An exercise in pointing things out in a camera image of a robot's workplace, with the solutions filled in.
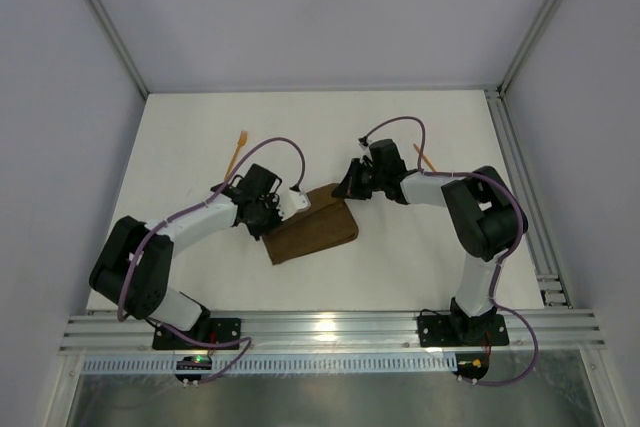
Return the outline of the brown cloth napkin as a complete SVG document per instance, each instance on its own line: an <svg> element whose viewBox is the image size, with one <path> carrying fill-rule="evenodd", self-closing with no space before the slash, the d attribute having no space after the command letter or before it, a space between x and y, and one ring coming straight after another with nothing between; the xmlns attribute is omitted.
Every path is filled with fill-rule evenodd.
<svg viewBox="0 0 640 427"><path fill-rule="evenodd" d="M346 202L334 197L331 183L308 192L310 208L263 237L272 265L338 247L358 238L359 227Z"/></svg>

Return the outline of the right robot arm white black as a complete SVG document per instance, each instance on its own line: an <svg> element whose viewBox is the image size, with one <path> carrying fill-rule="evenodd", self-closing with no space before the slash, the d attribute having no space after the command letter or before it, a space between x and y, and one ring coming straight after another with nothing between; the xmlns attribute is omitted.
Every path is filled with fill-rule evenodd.
<svg viewBox="0 0 640 427"><path fill-rule="evenodd" d="M374 193L401 205L445 208L466 252L460 286L449 312L424 309L417 317L422 347L490 347L510 343L494 297L501 265L528 229L523 210L491 166L470 173L435 174L408 169L395 142L369 145L353 158L332 196L368 200Z"/></svg>

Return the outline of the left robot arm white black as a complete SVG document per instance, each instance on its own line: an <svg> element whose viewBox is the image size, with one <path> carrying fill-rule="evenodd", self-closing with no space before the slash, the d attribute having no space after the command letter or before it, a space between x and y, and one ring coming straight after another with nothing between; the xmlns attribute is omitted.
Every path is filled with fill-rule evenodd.
<svg viewBox="0 0 640 427"><path fill-rule="evenodd" d="M279 226L282 214L276 189L281 183L276 174L253 164L245 175L214 186L209 198L167 219L119 219L89 276L91 289L113 302L123 317L192 330L205 308L169 286L174 257L241 224L256 240Z"/></svg>

